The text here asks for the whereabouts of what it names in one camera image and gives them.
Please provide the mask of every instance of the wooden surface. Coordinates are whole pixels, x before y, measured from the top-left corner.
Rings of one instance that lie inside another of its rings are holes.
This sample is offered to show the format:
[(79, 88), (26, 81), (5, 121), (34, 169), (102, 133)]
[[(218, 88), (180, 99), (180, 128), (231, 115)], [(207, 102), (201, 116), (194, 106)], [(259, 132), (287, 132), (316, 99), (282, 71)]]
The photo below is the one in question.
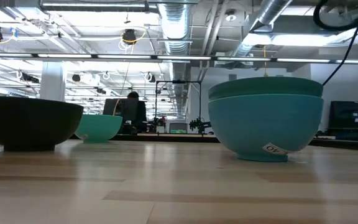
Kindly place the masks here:
[(201, 143), (1, 150), (0, 224), (358, 224), (358, 151), (261, 163)]

